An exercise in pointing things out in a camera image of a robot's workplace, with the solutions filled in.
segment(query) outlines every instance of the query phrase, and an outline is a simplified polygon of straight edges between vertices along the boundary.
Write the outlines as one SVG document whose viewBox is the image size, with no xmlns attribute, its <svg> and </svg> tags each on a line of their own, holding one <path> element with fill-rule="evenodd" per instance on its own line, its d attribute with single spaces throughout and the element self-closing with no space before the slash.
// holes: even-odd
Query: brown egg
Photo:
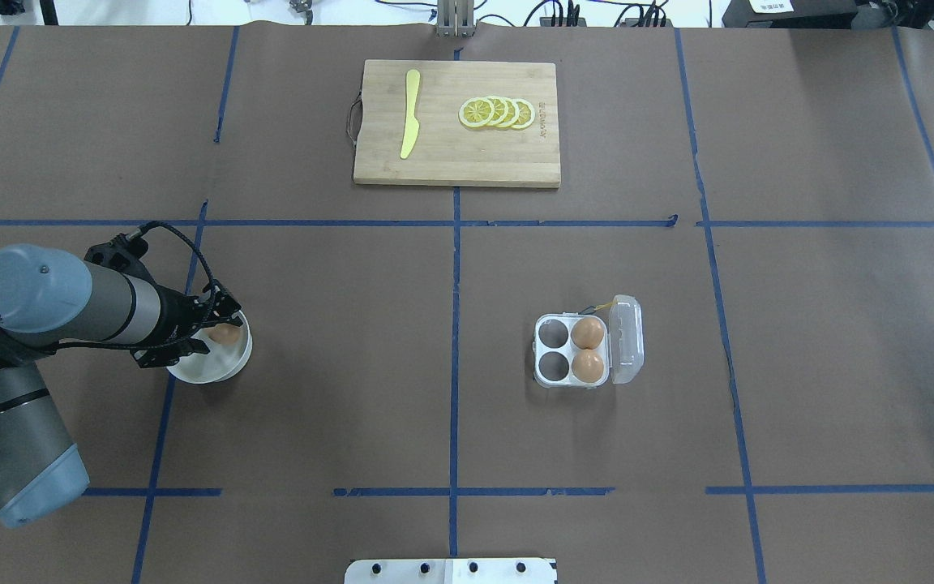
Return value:
<svg viewBox="0 0 934 584">
<path fill-rule="evenodd" d="M 604 323 L 596 316 L 587 316 L 572 328 L 572 341 L 581 349 L 596 349 L 604 340 Z"/>
<path fill-rule="evenodd" d="M 238 326 L 231 324 L 216 324 L 208 329 L 208 339 L 215 341 L 219 345 L 233 345 L 240 341 L 243 336 L 242 330 Z"/>
<path fill-rule="evenodd" d="M 604 376 L 604 359 L 597 351 L 583 349 L 572 359 L 572 373 L 583 384 L 596 384 Z"/>
</svg>

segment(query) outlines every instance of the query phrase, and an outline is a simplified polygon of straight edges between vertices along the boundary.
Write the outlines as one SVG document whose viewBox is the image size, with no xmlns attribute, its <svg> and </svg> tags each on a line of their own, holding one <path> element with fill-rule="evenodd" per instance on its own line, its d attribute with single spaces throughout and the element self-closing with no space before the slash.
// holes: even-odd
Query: wooden cutting board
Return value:
<svg viewBox="0 0 934 584">
<path fill-rule="evenodd" d="M 411 69 L 420 71 L 420 129 L 403 160 L 405 73 Z M 464 127 L 460 106 L 490 95 L 529 100 L 535 122 L 524 130 Z M 374 185 L 559 187 L 555 64 L 367 60 L 353 176 Z"/>
</svg>

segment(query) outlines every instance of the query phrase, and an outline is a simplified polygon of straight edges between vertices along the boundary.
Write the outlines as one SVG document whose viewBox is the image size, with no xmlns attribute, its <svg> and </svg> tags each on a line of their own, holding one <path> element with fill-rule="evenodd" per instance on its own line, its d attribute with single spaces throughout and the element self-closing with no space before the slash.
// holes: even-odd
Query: knife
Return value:
<svg viewBox="0 0 934 584">
<path fill-rule="evenodd" d="M 416 121 L 416 95 L 420 90 L 420 71 L 411 69 L 405 72 L 405 129 L 403 130 L 403 149 L 401 159 L 409 158 L 420 133 L 420 122 Z"/>
</svg>

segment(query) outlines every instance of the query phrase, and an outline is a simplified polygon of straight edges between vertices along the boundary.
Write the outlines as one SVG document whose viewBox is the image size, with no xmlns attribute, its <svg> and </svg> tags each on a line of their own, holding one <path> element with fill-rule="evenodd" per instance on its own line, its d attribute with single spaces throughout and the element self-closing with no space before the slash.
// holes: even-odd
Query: egg carton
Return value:
<svg viewBox="0 0 934 584">
<path fill-rule="evenodd" d="M 575 324 L 585 318 L 597 318 L 604 329 L 600 345 L 593 349 L 604 361 L 599 380 L 579 380 L 572 370 L 575 355 L 583 349 L 572 340 Z M 605 384 L 627 384 L 644 366 L 644 321 L 636 298 L 618 294 L 608 311 L 611 326 L 599 317 L 578 313 L 545 314 L 535 321 L 533 376 L 544 388 L 592 389 Z"/>
</svg>

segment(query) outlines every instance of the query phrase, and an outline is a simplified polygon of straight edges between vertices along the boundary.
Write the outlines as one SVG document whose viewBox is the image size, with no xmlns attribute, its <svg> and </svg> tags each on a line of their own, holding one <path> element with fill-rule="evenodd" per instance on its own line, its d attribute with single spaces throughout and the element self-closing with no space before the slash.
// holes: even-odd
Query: lemon slice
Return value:
<svg viewBox="0 0 934 584">
<path fill-rule="evenodd" d="M 507 117 L 503 119 L 502 122 L 496 123 L 496 128 L 509 128 L 511 125 L 514 125 L 518 121 L 518 115 L 520 114 L 518 101 L 517 100 L 504 100 L 507 102 Z"/>
<path fill-rule="evenodd" d="M 496 114 L 496 104 L 485 97 L 475 97 L 460 106 L 460 123 L 468 128 L 481 128 L 492 122 Z"/>
<path fill-rule="evenodd" d="M 492 102 L 492 105 L 496 107 L 496 114 L 493 114 L 492 119 L 486 126 L 495 127 L 497 123 L 501 123 L 504 119 L 507 119 L 508 111 L 511 109 L 511 102 L 505 97 L 500 96 L 485 96 L 485 99 Z"/>
<path fill-rule="evenodd" d="M 518 118 L 512 123 L 511 128 L 515 130 L 524 130 L 535 122 L 535 108 L 529 100 L 514 100 L 518 106 Z"/>
</svg>

